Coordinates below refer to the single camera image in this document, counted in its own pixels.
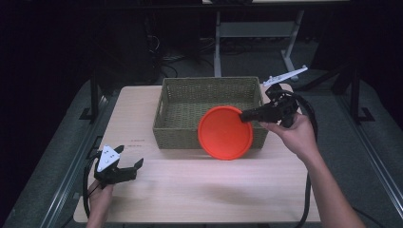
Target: dark background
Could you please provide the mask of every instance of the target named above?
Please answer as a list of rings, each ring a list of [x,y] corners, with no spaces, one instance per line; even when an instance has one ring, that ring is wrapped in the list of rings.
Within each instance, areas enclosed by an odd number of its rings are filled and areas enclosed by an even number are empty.
[[[358,56],[361,78],[402,127],[403,9],[397,2],[338,10],[331,17],[325,16],[329,9],[307,10],[298,39],[320,41],[316,68],[331,70]],[[100,16],[81,10],[92,4],[98,3],[0,1],[0,224],[84,82],[97,74],[104,93],[152,84],[159,76],[159,56],[149,54],[147,33],[193,57],[198,39],[214,34],[211,12],[160,13],[145,27],[146,14]],[[178,27],[184,16],[187,23]]]

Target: cable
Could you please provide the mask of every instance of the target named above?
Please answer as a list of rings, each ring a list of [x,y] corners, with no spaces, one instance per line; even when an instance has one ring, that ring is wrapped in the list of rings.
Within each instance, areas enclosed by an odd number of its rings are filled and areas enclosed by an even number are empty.
[[[357,211],[359,214],[361,214],[362,216],[366,217],[367,219],[371,220],[373,223],[375,223],[376,225],[378,225],[380,228],[385,228],[384,225],[382,225],[379,221],[375,220],[375,218],[371,217],[370,215],[356,209],[355,207],[353,207],[353,209],[355,211]]]
[[[161,65],[161,67],[171,68],[175,72],[175,77],[174,78],[178,78],[178,70],[176,70],[176,68],[174,68],[172,66],[168,66],[168,65]],[[167,77],[166,73],[163,73],[163,75],[165,76],[165,78],[171,78],[171,77]]]
[[[155,35],[149,35],[148,38],[154,38],[157,41],[157,45],[154,47],[154,51],[157,50],[160,47],[160,44],[161,44],[160,39],[158,39],[158,37],[155,36]]]
[[[68,220],[61,226],[61,228],[65,228],[72,220],[73,220],[73,216],[70,216],[68,218]]]
[[[211,66],[212,68],[214,68],[214,65],[210,62],[208,62],[206,59],[199,57],[199,60],[202,60],[203,62],[207,63],[209,66]]]
[[[89,218],[89,205],[88,205],[88,198],[90,194],[87,192],[87,187],[88,187],[88,175],[91,170],[92,164],[94,163],[95,159],[100,159],[101,158],[101,151],[98,151],[94,156],[89,158],[88,162],[86,163],[86,167],[84,168],[84,176],[83,176],[83,205],[84,205],[84,210],[86,211],[86,216]]]
[[[164,78],[169,78],[165,72],[161,71],[161,74],[164,76]]]
[[[301,96],[299,96],[293,92],[290,92],[288,90],[281,89],[281,90],[269,91],[269,94],[274,94],[274,93],[275,94],[276,93],[288,94],[288,95],[294,97],[299,102],[299,105],[302,106],[308,114],[308,118],[310,119],[312,128],[314,129],[315,140],[317,141],[317,117],[315,116],[315,111],[314,111],[313,107],[309,104],[309,102],[306,101]],[[309,214],[310,201],[311,201],[311,179],[309,177],[309,174],[307,174],[306,184],[305,184],[304,210],[303,210],[302,217],[299,220],[299,223],[297,224],[296,228],[300,228],[305,224],[305,221],[308,218],[308,214]]]
[[[92,191],[88,194],[88,196],[90,197],[90,196],[92,195],[92,193],[93,193],[100,185],[101,185],[101,184],[98,183],[98,185],[97,185],[94,189],[92,189]]]

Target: red plastic lid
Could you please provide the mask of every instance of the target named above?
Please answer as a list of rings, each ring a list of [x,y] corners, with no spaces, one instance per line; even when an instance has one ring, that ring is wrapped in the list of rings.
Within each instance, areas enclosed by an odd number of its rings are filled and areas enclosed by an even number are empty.
[[[233,106],[215,106],[201,117],[199,142],[213,158],[234,160],[240,158],[251,146],[252,124],[243,123],[240,113]]]

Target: floor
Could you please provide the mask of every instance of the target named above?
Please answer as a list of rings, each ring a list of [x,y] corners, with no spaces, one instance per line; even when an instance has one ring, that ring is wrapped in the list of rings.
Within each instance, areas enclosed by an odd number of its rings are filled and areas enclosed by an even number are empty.
[[[247,50],[238,54],[222,55],[222,75],[258,76],[261,81],[286,71],[280,58],[280,50],[287,44],[282,41],[242,41]],[[309,67],[314,57],[315,41],[298,42],[291,56],[296,68]],[[163,74],[155,85],[161,85],[163,77],[211,77],[213,54],[206,53],[202,61],[183,59],[167,62]],[[306,85],[325,71],[310,69],[302,73],[298,82],[286,81],[293,88]],[[371,216],[384,227],[403,227],[403,215],[396,209],[403,189],[403,133],[383,108],[374,90],[361,82],[360,107],[366,107],[374,116],[374,122],[355,124],[349,113],[349,90],[344,95],[334,95],[330,88],[335,79],[328,80],[309,91],[299,94],[307,99],[317,113],[319,125],[318,146],[323,158],[334,173],[337,182],[350,203]],[[119,98],[117,88],[100,101],[100,115],[94,123],[80,120],[85,108],[90,107],[89,82],[85,83],[71,103],[43,158],[38,163],[26,188],[10,212],[4,227],[85,227],[70,220],[82,194],[82,174],[85,158],[96,150],[113,107]],[[384,166],[373,162],[379,157]],[[380,178],[383,170],[391,180]],[[379,227],[374,221],[359,214],[368,227]],[[295,223],[270,223],[270,227],[294,227]],[[110,224],[106,227],[208,227],[255,228],[267,224]],[[304,227],[320,227],[318,223],[306,223]]]

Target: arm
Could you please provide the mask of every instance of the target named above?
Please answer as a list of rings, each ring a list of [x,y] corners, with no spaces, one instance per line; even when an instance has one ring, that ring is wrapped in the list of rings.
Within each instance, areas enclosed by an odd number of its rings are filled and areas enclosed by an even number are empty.
[[[112,202],[113,185],[107,185],[101,189],[100,183],[95,180],[88,188],[90,214],[87,228],[99,228],[104,225],[107,219],[107,210]]]
[[[314,130],[306,116],[296,114],[294,124],[290,128],[275,123],[260,124],[279,135],[285,146],[305,164],[323,227],[365,227],[322,159],[317,149]]]

